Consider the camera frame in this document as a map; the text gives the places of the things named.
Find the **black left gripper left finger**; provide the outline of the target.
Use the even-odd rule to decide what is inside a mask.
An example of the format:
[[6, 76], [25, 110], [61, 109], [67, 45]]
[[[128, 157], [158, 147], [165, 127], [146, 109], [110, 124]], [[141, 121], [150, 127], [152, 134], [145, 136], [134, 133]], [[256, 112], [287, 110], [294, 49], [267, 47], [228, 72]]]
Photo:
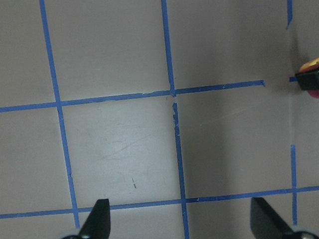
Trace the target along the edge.
[[96, 201], [77, 239], [108, 239], [111, 232], [110, 203], [108, 199]]

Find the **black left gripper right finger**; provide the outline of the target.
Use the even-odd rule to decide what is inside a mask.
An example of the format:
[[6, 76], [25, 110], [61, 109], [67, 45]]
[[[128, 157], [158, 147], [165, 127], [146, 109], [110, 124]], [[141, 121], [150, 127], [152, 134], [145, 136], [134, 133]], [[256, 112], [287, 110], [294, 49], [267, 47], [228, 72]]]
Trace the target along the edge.
[[250, 229], [256, 239], [298, 238], [298, 233], [262, 197], [251, 199]]

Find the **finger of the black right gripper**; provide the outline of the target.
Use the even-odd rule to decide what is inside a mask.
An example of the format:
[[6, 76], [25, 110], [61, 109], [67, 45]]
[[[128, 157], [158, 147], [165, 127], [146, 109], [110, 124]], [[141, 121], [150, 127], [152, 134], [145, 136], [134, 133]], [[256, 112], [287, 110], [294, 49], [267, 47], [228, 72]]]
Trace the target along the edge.
[[319, 71], [308, 71], [295, 74], [300, 89], [303, 91], [318, 91], [319, 90]]

